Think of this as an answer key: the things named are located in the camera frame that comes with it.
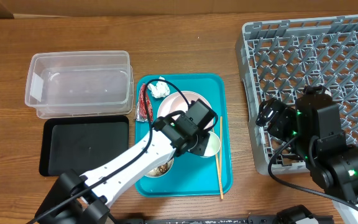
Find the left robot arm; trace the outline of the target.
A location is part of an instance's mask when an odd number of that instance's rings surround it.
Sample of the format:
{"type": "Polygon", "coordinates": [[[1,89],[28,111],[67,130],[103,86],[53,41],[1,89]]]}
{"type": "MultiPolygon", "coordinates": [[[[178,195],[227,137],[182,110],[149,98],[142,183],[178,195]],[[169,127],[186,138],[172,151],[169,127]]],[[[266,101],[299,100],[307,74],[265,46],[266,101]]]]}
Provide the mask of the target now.
{"type": "Polygon", "coordinates": [[[157,118],[141,141],[115,159],[81,175],[62,173],[31,223],[105,223],[111,205],[152,169],[186,152],[204,157],[208,124],[217,118],[201,100],[157,118]]]}

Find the red foil wrapper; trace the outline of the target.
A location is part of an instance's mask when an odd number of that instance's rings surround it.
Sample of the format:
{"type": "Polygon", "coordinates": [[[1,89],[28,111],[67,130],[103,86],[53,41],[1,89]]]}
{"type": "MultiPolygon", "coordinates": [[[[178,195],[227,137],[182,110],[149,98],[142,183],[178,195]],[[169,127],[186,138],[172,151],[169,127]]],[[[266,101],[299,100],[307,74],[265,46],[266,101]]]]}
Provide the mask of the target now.
{"type": "Polygon", "coordinates": [[[146,86],[145,84],[142,84],[135,108],[135,120],[139,122],[148,122],[153,121],[153,119],[152,104],[147,94],[146,86]]]}

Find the small white cup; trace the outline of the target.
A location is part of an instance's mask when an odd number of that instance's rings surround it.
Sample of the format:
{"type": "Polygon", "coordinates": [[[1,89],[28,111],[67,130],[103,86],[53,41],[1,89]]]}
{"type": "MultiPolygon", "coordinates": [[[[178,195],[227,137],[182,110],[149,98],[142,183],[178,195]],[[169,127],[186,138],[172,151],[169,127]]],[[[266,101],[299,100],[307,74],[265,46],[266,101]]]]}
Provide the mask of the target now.
{"type": "Polygon", "coordinates": [[[208,137],[203,140],[202,146],[204,147],[202,157],[212,157],[220,151],[221,140],[217,134],[212,131],[209,131],[208,137]]]}

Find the wooden chopstick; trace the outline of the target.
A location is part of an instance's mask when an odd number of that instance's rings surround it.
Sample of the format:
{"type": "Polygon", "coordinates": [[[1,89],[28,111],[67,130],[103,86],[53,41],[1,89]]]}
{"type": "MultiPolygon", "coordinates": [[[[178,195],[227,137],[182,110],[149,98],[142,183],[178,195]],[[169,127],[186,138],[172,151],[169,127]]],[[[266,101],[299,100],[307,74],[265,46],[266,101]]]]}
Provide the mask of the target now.
{"type": "Polygon", "coordinates": [[[223,200],[224,199],[224,194],[223,194],[223,185],[222,185],[222,176],[221,176],[221,163],[220,163],[220,160],[219,160],[219,153],[217,153],[215,155],[215,160],[216,160],[216,168],[217,168],[217,175],[218,175],[220,199],[223,200]]]}

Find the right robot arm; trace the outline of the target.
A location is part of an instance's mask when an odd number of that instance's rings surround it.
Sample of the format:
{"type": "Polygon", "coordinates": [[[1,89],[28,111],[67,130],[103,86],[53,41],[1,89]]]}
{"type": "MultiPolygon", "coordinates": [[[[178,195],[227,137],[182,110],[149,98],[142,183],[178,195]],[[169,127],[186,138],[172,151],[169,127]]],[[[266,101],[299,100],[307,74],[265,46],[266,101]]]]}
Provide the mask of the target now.
{"type": "Polygon", "coordinates": [[[344,221],[358,223],[358,146],[347,144],[339,105],[326,87],[304,87],[294,107],[276,98],[261,102],[255,123],[284,142],[267,166],[273,180],[332,200],[344,221]],[[305,162],[320,191],[291,184],[272,172],[272,163],[286,149],[305,162]]]}

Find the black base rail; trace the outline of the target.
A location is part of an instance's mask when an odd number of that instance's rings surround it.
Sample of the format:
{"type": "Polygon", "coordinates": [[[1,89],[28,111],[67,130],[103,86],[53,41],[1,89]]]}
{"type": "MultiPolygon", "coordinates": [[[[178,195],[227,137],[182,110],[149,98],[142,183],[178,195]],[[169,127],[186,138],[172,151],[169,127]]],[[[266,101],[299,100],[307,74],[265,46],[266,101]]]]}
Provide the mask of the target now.
{"type": "Polygon", "coordinates": [[[121,224],[276,224],[275,215],[252,215],[245,218],[214,218],[214,219],[159,219],[146,220],[142,218],[131,218],[118,220],[121,224]]]}

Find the clear plastic bin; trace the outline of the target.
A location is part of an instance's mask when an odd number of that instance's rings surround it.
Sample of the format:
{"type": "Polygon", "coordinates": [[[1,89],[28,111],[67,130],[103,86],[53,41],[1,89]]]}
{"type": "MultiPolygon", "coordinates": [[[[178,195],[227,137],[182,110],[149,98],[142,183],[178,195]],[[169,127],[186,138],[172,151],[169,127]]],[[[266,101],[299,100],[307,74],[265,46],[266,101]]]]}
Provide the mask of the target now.
{"type": "Polygon", "coordinates": [[[24,102],[42,119],[129,114],[134,79],[124,50],[35,54],[24,102]]]}

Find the black plastic tray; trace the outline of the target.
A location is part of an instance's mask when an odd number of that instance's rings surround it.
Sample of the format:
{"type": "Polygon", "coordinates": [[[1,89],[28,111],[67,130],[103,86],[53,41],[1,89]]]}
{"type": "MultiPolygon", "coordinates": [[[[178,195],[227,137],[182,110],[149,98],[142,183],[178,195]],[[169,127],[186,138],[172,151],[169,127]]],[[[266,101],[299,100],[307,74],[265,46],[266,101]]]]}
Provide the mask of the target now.
{"type": "Polygon", "coordinates": [[[113,160],[129,148],[126,116],[52,118],[45,122],[39,173],[78,175],[113,160]]]}

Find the teal plastic tray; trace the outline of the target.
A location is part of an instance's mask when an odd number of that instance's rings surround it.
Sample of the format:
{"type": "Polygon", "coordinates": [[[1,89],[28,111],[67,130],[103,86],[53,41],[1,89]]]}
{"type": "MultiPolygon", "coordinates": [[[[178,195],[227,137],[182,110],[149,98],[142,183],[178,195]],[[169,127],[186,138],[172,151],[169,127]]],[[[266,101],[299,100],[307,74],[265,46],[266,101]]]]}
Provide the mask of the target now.
{"type": "MultiPolygon", "coordinates": [[[[224,82],[214,73],[188,73],[162,75],[182,92],[193,91],[203,96],[211,108],[222,118],[214,130],[223,136],[223,160],[221,182],[223,192],[233,183],[231,147],[227,123],[227,107],[224,82]]],[[[143,177],[135,183],[144,197],[177,197],[219,195],[218,172],[215,157],[202,158],[186,153],[176,157],[172,168],[161,177],[143,177]]]]}

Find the grey bowl with food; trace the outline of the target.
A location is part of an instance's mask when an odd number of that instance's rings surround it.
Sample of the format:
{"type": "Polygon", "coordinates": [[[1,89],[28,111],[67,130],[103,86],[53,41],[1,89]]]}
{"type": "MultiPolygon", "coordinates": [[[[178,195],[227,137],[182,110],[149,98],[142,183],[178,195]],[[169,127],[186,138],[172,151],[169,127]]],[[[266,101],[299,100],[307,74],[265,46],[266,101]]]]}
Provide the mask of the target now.
{"type": "Polygon", "coordinates": [[[152,169],[150,172],[145,174],[149,178],[158,178],[170,171],[174,163],[174,158],[170,159],[166,164],[158,166],[157,168],[152,169]]]}

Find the white tissue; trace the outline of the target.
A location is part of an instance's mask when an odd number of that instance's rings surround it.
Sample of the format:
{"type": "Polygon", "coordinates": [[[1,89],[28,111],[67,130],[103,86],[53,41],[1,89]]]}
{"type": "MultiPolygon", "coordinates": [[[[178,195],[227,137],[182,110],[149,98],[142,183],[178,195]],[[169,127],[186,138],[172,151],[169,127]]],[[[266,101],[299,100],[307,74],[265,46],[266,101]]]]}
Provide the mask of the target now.
{"type": "Polygon", "coordinates": [[[170,94],[170,89],[167,83],[164,82],[164,77],[159,77],[159,81],[154,84],[148,84],[147,88],[151,91],[154,98],[165,98],[170,94]]]}

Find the grey dishwasher rack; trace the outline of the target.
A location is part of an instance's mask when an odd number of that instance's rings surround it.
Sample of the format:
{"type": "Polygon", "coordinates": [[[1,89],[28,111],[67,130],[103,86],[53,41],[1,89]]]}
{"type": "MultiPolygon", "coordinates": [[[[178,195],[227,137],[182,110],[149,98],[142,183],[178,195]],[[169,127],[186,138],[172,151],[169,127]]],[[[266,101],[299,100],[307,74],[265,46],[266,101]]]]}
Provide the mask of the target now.
{"type": "Polygon", "coordinates": [[[258,173],[267,173],[280,146],[266,128],[256,125],[259,105],[276,98],[293,106],[307,85],[331,92],[346,141],[358,146],[358,15],[248,22],[236,54],[258,173]]]}

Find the pink plate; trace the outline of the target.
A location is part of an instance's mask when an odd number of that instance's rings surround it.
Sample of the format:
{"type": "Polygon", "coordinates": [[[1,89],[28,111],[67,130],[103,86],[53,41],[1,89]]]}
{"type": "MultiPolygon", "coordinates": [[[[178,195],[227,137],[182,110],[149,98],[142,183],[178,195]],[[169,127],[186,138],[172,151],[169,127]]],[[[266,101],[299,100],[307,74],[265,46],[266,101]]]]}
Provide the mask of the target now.
{"type": "MultiPolygon", "coordinates": [[[[200,99],[202,102],[204,102],[211,108],[211,105],[207,101],[207,99],[205,99],[200,94],[193,92],[193,91],[183,91],[182,93],[184,94],[185,98],[188,100],[189,103],[200,99]]],[[[185,100],[182,98],[182,96],[178,92],[174,92],[171,95],[168,95],[161,102],[161,104],[158,108],[157,116],[158,117],[166,116],[169,113],[172,113],[174,111],[184,111],[184,112],[188,111],[188,106],[187,106],[185,100]]]]}

